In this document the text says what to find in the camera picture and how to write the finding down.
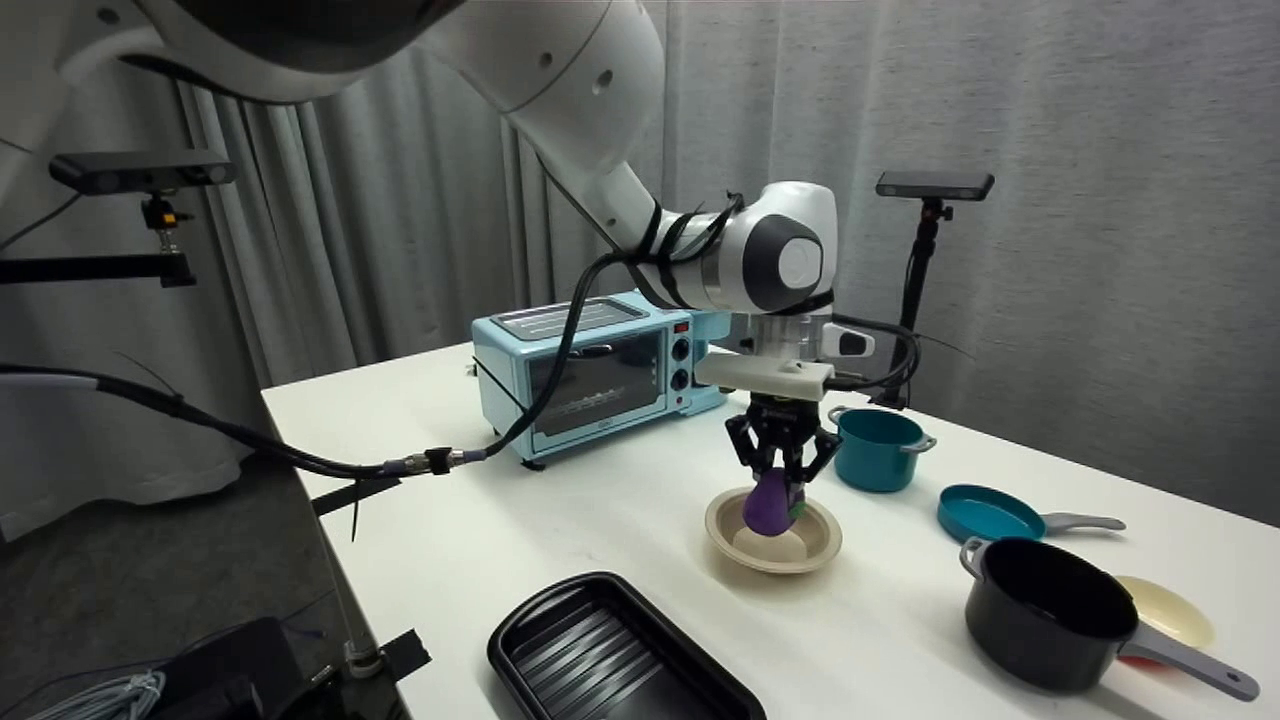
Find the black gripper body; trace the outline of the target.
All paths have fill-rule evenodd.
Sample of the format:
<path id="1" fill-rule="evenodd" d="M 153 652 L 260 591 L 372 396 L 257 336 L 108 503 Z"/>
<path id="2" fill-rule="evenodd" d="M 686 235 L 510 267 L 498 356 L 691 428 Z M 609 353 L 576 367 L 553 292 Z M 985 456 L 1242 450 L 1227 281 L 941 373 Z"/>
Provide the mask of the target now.
<path id="1" fill-rule="evenodd" d="M 800 467 L 813 456 L 821 413 L 813 401 L 747 396 L 751 435 L 766 446 L 770 467 Z"/>

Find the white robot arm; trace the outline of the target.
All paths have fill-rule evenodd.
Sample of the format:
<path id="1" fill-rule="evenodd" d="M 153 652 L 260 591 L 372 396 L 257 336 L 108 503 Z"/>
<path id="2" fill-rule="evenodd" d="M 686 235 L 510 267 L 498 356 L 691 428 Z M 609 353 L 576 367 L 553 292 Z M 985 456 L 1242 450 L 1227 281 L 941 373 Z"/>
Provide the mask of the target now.
<path id="1" fill-rule="evenodd" d="M 836 196 L 777 181 L 673 213 L 633 168 L 663 98 L 642 0 L 0 0 L 0 130 L 47 140 L 77 83 L 125 59 L 257 103 L 327 98 L 401 50 L 516 130 L 658 308 L 802 317 L 836 281 Z"/>

